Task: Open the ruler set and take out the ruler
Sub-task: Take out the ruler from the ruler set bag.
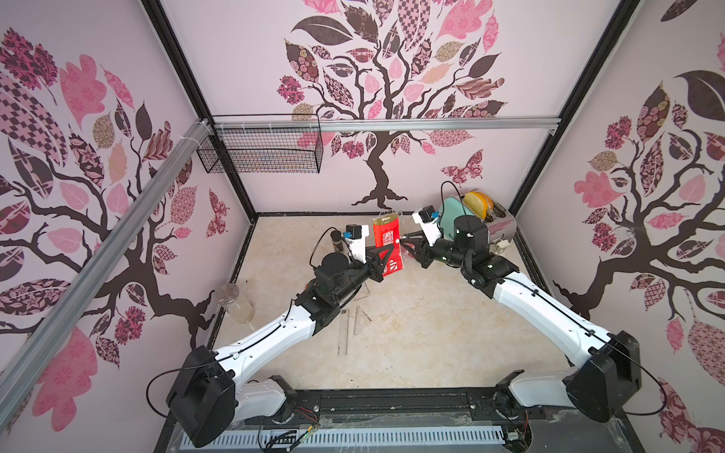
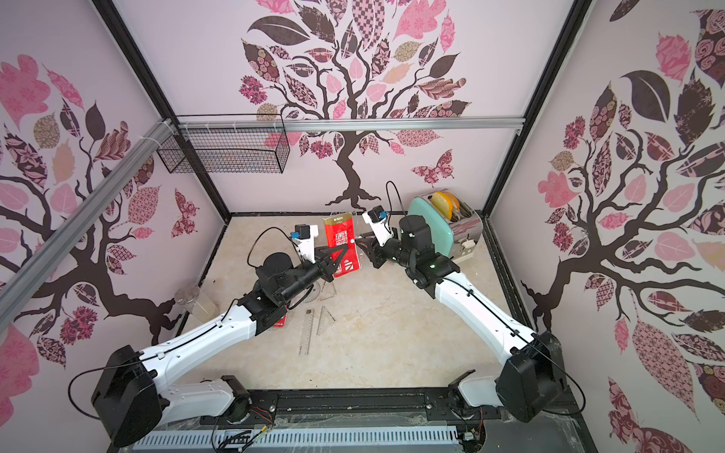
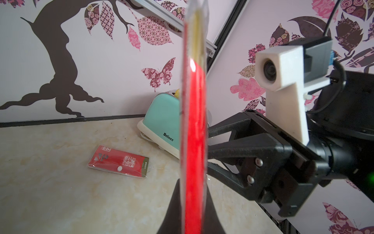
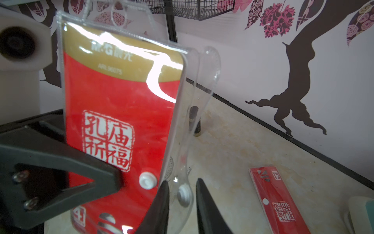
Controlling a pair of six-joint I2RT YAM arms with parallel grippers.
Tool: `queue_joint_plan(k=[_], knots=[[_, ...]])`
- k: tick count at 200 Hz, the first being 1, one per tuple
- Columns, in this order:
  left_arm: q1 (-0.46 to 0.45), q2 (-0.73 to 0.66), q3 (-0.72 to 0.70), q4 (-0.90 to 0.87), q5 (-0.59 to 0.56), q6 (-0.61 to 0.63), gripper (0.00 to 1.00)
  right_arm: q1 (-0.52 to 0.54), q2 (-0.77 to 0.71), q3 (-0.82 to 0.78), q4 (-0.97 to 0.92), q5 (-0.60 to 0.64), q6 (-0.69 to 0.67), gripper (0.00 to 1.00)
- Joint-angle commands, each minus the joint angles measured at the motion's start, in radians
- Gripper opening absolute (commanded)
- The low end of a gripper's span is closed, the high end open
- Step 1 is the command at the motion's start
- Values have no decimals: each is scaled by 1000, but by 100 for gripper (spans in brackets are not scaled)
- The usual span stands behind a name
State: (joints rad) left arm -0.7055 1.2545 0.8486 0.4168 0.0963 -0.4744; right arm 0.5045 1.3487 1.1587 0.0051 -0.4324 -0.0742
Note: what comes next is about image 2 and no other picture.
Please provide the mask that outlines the clear plastic ruler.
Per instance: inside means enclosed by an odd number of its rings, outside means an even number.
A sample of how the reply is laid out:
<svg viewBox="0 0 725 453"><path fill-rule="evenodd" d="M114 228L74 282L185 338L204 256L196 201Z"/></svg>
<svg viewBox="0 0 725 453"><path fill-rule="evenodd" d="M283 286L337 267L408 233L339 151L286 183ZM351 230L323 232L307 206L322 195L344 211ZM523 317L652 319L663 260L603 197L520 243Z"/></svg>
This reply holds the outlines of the clear plastic ruler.
<svg viewBox="0 0 725 453"><path fill-rule="evenodd" d="M299 356L308 356L311 348L313 322L315 322L315 310L307 309L304 313L302 332L299 345Z"/></svg>

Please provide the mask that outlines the red ruler set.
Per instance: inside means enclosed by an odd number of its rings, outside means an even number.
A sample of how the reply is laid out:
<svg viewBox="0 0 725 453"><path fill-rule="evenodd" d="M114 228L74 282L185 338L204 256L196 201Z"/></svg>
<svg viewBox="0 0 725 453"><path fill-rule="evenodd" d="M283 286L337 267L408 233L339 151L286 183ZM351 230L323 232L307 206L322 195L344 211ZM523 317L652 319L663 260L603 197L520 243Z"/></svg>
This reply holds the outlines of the red ruler set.
<svg viewBox="0 0 725 453"><path fill-rule="evenodd" d="M349 244L349 251L343 259L341 267L334 277L343 277L360 269L360 261L357 248L354 243L355 230L353 215L351 213L340 213L324 219L326 239L329 247Z"/></svg>
<svg viewBox="0 0 725 453"><path fill-rule="evenodd" d="M287 315L284 315L279 319L279 321L275 322L274 328L284 328L287 324Z"/></svg>

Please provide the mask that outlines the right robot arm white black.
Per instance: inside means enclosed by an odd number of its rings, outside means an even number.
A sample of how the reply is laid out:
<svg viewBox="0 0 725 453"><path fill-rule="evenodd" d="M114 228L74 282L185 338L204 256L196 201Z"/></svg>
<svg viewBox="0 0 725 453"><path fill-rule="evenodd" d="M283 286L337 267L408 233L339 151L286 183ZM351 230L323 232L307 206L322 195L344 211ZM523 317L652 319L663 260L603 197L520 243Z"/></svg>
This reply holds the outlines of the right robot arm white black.
<svg viewBox="0 0 725 453"><path fill-rule="evenodd" d="M460 316L496 355L498 376L472 372L456 383L467 405L500 407L529 422L539 413L553 413L554 403L580 386L566 372L560 341L549 332L535 332L485 296L456 262L436 251L424 217L404 216L397 230L381 208L362 218L370 230L355 243L371 264L403 267L416 288Z"/></svg>

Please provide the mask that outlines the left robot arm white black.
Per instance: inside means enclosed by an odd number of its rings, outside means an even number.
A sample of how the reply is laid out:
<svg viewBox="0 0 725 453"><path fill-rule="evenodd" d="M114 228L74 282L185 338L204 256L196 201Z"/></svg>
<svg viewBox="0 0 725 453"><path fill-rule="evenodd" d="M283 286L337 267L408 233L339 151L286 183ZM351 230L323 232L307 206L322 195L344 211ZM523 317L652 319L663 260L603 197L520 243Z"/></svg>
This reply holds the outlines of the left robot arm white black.
<svg viewBox="0 0 725 453"><path fill-rule="evenodd" d="M292 309L295 297L311 292L315 281L333 281L347 249L315 247L313 258L298 265L283 252L271 254L257 268L253 289L213 320L154 347L136 351L126 345L114 351L100 368L92 394L111 446L128 447L157 426L179 420L245 420L252 400L236 377L184 385L179 379L225 349L272 328Z"/></svg>

